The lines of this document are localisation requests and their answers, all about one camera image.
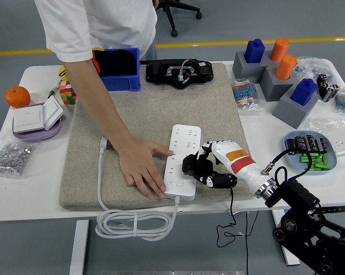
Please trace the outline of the person's right hand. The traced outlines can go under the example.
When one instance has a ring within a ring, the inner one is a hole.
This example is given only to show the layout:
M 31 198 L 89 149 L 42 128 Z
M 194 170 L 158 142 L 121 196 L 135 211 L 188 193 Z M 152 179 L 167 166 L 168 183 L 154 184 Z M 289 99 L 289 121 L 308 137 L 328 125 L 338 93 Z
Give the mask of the person's right hand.
M 131 141 L 118 150 L 121 171 L 130 186 L 148 199 L 165 198 L 166 185 L 153 160 L 154 154 L 172 156 L 173 151 L 155 142 Z

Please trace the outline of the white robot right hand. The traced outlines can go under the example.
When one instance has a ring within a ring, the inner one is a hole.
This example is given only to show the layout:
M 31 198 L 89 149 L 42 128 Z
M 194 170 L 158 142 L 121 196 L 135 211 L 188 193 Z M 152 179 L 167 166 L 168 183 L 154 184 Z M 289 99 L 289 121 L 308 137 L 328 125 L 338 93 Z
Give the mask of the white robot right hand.
M 210 153 L 238 180 L 245 182 L 254 196 L 264 197 L 276 188 L 273 177 L 261 174 L 257 163 L 237 143 L 226 140 L 207 142 L 198 150 L 196 159 L 202 160 Z

